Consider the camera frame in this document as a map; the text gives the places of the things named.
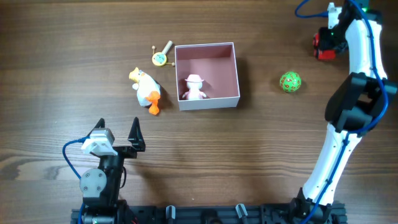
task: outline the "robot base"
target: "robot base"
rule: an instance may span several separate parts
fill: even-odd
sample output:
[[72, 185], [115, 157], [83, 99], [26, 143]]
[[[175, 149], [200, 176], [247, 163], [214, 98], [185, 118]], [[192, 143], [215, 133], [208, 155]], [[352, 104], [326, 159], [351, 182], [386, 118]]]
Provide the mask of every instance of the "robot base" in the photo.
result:
[[[166, 220], [166, 209], [155, 206], [131, 206], [130, 209], [138, 218], [137, 224], [204, 224], [206, 219], [203, 214], [206, 212], [216, 213], [222, 224], [241, 224], [242, 219], [238, 218], [235, 206], [230, 207], [176, 207], [176, 219]], [[247, 221], [249, 224], [299, 224], [301, 219], [294, 218], [293, 222], [287, 221], [289, 204], [264, 204], [260, 206], [247, 206]], [[71, 224], [77, 224], [79, 210], [72, 210]], [[334, 203], [329, 219], [324, 224], [347, 224], [345, 205]]]

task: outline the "patterned ball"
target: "patterned ball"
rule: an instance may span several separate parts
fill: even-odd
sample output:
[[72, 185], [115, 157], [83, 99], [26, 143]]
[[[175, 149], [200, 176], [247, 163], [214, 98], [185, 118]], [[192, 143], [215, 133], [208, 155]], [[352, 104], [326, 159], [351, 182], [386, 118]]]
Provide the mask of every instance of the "patterned ball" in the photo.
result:
[[288, 93], [296, 91], [301, 86], [300, 75], [295, 72], [287, 72], [280, 78], [279, 85]]

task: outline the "wood grain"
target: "wood grain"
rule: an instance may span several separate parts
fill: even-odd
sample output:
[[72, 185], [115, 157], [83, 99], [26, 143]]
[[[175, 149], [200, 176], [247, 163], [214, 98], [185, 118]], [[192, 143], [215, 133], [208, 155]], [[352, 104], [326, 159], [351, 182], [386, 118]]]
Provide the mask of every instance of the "wood grain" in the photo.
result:
[[[289, 202], [310, 175], [325, 138], [325, 106], [349, 63], [348, 54], [332, 62], [312, 57], [312, 36], [326, 20], [295, 18], [299, 0], [13, 2], [20, 4], [0, 4], [1, 223], [69, 222], [81, 192], [61, 148], [100, 118], [116, 145], [127, 144], [133, 118], [140, 119], [147, 151], [126, 161], [121, 190], [130, 205]], [[312, 1], [303, 13], [327, 5]], [[384, 14], [382, 57], [393, 81], [397, 6], [372, 2]], [[179, 111], [174, 68], [150, 62], [150, 47], [168, 40], [234, 42], [238, 107]], [[135, 67], [166, 91], [158, 117], [131, 89]], [[293, 94], [278, 86], [289, 70], [304, 80]], [[343, 173], [335, 198], [346, 204], [349, 223], [398, 222], [397, 115], [393, 103]], [[80, 173], [98, 164], [79, 146], [67, 153]]]

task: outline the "pink box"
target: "pink box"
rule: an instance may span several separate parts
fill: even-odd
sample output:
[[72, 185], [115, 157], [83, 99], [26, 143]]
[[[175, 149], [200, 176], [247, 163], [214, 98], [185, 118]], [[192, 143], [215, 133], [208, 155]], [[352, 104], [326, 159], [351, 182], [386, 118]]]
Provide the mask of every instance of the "pink box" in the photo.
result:
[[[240, 98], [234, 43], [175, 46], [175, 73], [180, 110], [236, 107]], [[184, 100], [189, 74], [203, 80], [203, 100]]]

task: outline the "blue cable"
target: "blue cable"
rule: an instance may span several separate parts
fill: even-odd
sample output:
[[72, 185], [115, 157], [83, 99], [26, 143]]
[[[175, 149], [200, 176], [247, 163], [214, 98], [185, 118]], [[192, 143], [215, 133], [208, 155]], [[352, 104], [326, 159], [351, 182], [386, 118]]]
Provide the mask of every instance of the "blue cable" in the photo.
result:
[[296, 10], [294, 11], [294, 14], [295, 14], [298, 18], [308, 19], [308, 18], [314, 18], [314, 17], [323, 17], [323, 18], [325, 18], [325, 17], [327, 18], [327, 17], [328, 17], [328, 11], [321, 12], [321, 13], [314, 14], [314, 15], [308, 15], [308, 16], [300, 15], [300, 14], [298, 13], [299, 9], [300, 9], [304, 4], [306, 4], [308, 1], [309, 1], [309, 0], [304, 0], [303, 2], [301, 2], [301, 3], [297, 6]]
[[371, 52], [372, 52], [372, 54], [371, 54], [372, 55], [372, 69], [373, 69], [374, 75], [376, 76], [376, 80], [377, 80], [377, 82], [378, 82], [378, 84], [380, 86], [380, 89], [382, 91], [382, 95], [383, 95], [383, 98], [384, 98], [384, 106], [383, 106], [383, 109], [380, 112], [380, 114], [376, 118], [374, 118], [367, 126], [361, 128], [361, 129], [355, 130], [355, 131], [347, 132], [347, 135], [346, 135], [345, 139], [343, 140], [343, 146], [342, 146], [340, 154], [339, 154], [339, 156], [337, 158], [336, 164], [335, 164], [335, 166], [334, 166], [334, 168], [333, 168], [333, 170], [332, 170], [332, 172], [330, 174], [330, 178], [328, 179], [328, 181], [326, 182], [326, 185], [322, 189], [322, 191], [321, 191], [321, 193], [320, 193], [320, 195], [318, 197], [318, 200], [315, 203], [314, 207], [312, 208], [310, 214], [308, 214], [308, 216], [305, 218], [305, 220], [303, 220], [300, 224], [306, 224], [312, 218], [312, 216], [314, 215], [315, 211], [317, 210], [317, 208], [319, 206], [319, 203], [320, 203], [323, 195], [325, 194], [325, 192], [326, 192], [327, 188], [329, 187], [329, 185], [332, 183], [332, 180], [333, 180], [333, 178], [334, 178], [334, 176], [336, 174], [337, 168], [338, 168], [338, 166], [339, 166], [339, 164], [341, 162], [341, 158], [343, 157], [345, 149], [346, 149], [346, 147], [347, 147], [347, 145], [349, 143], [349, 141], [348, 141], [349, 135], [350, 134], [359, 134], [359, 133], [362, 133], [364, 131], [368, 131], [369, 129], [373, 128], [381, 120], [381, 118], [384, 116], [384, 114], [386, 113], [387, 108], [388, 108], [387, 91], [384, 88], [384, 84], [383, 84], [383, 82], [382, 82], [382, 80], [381, 80], [381, 78], [380, 78], [380, 76], [379, 76], [379, 74], [377, 72], [377, 67], [376, 67], [376, 50], [375, 50], [375, 47], [374, 47], [374, 36], [373, 36], [372, 27], [371, 27], [371, 25], [369, 23], [368, 18], [365, 15], [364, 11], [361, 9], [361, 7], [354, 0], [347, 0], [347, 1], [349, 1], [352, 5], [354, 5], [355, 8], [359, 11], [361, 17], [365, 21], [366, 27], [368, 28], [369, 38], [371, 40], [370, 42], [371, 42]]
[[[78, 143], [78, 142], [83, 143], [83, 142], [86, 141], [86, 139], [88, 139], [88, 138], [90, 138], [90, 137], [86, 136], [86, 137], [83, 137], [83, 138], [81, 138], [81, 139], [77, 139], [77, 140], [70, 141], [70, 142], [66, 143], [65, 145], [63, 145], [63, 147], [62, 147], [62, 155], [63, 155], [63, 158], [66, 160], [66, 162], [68, 163], [68, 165], [70, 166], [70, 168], [72, 169], [72, 171], [76, 174], [76, 176], [77, 176], [79, 179], [81, 179], [81, 176], [80, 176], [79, 173], [76, 171], [76, 169], [73, 167], [72, 163], [70, 163], [70, 161], [69, 161], [69, 159], [68, 159], [68, 157], [67, 157], [66, 150], [67, 150], [67, 146], [69, 146], [70, 144]], [[81, 204], [81, 207], [80, 207], [80, 210], [79, 210], [79, 218], [78, 218], [78, 223], [79, 223], [79, 224], [81, 224], [81, 214], [83, 213], [84, 207], [85, 207], [85, 204], [82, 203], [82, 204]]]

